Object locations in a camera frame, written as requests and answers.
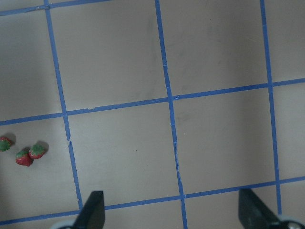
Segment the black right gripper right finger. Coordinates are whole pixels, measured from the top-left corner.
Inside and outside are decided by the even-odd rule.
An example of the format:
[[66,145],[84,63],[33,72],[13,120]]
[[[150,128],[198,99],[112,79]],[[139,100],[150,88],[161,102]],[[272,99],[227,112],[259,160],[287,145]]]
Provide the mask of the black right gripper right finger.
[[238,218],[244,229],[285,229],[270,208],[251,190],[239,190]]

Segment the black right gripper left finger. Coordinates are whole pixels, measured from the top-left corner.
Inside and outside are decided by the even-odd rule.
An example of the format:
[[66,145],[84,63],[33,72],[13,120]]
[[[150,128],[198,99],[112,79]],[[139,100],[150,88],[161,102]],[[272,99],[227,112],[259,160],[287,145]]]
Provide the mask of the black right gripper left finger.
[[89,195],[72,229],[102,229],[105,223],[103,191],[93,191]]

